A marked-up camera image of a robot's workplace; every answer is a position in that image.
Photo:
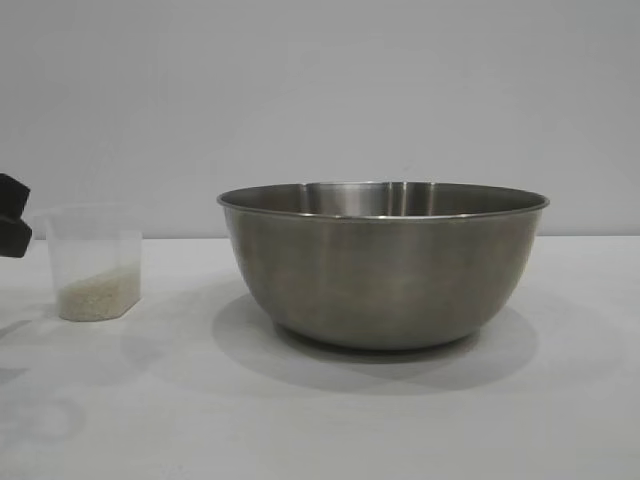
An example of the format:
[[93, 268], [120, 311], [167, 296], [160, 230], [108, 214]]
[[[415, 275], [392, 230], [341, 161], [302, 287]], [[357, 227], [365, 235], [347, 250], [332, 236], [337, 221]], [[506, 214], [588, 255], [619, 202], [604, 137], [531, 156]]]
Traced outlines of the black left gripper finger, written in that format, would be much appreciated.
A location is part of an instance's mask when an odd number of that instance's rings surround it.
[[1, 216], [11, 221], [22, 218], [31, 189], [6, 173], [0, 174]]
[[3, 258], [23, 258], [33, 231], [23, 220], [2, 217], [0, 220], [0, 256]]

